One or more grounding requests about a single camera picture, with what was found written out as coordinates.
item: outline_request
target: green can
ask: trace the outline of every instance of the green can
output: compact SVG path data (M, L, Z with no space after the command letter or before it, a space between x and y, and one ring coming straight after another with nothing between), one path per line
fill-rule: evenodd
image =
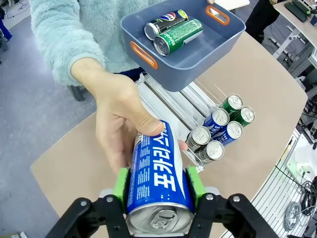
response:
M233 115L231 120L239 122L243 127L254 122L256 119L256 113L250 107L243 107L235 115Z
M219 107L225 109L231 117L243 107L243 100L238 94L230 94Z
M154 39L154 47L162 56L167 56L197 38L202 32L203 25L199 20L186 21L159 34Z

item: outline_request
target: light blue sweater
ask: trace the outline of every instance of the light blue sweater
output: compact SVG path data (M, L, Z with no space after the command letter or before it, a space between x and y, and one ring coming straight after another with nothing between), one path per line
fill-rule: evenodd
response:
M121 19L163 0L30 0L38 47L64 85L80 85L71 66L91 57L109 72L139 67L125 52Z

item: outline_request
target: beige tabletop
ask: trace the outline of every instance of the beige tabletop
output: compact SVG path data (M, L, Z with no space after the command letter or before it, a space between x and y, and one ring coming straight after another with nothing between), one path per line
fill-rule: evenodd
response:
M252 199L282 155L307 96L247 33L197 83L221 100L225 96L220 90L226 95L238 93L257 114L243 137L226 147L225 156L200 173L204 185L217 187L222 196L242 193ZM59 215L74 199L95 201L101 190L113 188L116 177L95 138L95 114L44 153L32 165L32 172ZM223 231L222 225L215 224L212 237ZM101 238L105 229L98 232L95 237Z
M290 2L291 0L280 2L274 5L274 8L281 13L287 20L289 20L310 42L311 44L317 48L317 28L311 25L310 19L301 22L295 15L293 15L284 4Z

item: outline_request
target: gray carpet floor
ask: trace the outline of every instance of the gray carpet floor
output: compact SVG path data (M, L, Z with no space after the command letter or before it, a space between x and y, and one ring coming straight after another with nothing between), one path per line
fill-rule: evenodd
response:
M251 0L236 15L246 21L256 3ZM280 16L265 30L263 46L269 52L276 47L267 37L282 43L290 33L286 25L291 26ZM84 102L76 102L66 87L54 82L36 49L30 17L11 33L8 51L0 50L0 236L24 231L29 238L43 238L57 214L38 187L30 165L94 112L96 105L90 94ZM303 47L296 40L288 49L297 54Z

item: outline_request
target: blue can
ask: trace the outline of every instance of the blue can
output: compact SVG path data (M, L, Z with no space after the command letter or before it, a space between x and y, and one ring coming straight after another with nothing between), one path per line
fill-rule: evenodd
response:
M132 233L187 232L193 219L190 196L177 139L165 121L157 136L135 140L127 225Z
M235 141L243 135L243 127L236 121L231 121L219 130L212 138L219 141L223 146Z
M217 108L204 121L205 127L210 131L211 136L228 124L230 116L225 109Z

